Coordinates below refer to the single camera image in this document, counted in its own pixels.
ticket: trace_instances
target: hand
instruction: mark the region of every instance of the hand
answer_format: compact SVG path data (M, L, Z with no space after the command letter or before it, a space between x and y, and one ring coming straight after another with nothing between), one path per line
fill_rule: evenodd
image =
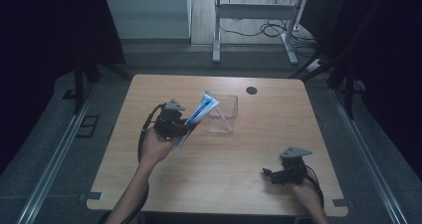
M170 140L163 139L153 128L146 131L146 137L142 145L140 163L142 165L155 166L164 159L180 138L173 137Z
M309 170L308 175L316 180L314 174ZM307 209L308 213L310 213L314 224L328 223L326 214L320 205L317 191L309 180L304 179L300 184L288 183L286 185L292 189L298 201Z

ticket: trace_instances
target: floor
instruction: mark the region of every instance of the floor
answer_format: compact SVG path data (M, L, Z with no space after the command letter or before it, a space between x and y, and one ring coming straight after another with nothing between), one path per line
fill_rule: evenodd
M122 43L127 66L119 67L132 75L278 79L287 78L298 68L289 64L280 40L274 38L262 43L242 42L243 37L227 41L222 47L222 62L215 65L209 34L192 34L192 40L194 36L198 39L195 45ZM308 49L299 56L300 63L312 52ZM66 91L74 89L73 74L57 79L49 105L0 177L0 223L15 223L20 218L26 220L21 223L97 223L105 214L88 209L86 200L91 198L91 186L130 81L102 66L99 69L102 79L97 84L85 82L86 105L77 115L75 101L64 99ZM330 223L422 223L421 181L367 112L359 95L354 96L355 119L343 113L341 89L328 89L327 76L329 71L306 82L306 87L343 191L345 201L340 204L349 210L345 217L330 217ZM98 118L92 135L76 125L85 115ZM146 217L151 223L292 223L292 219L280 216L146 213Z

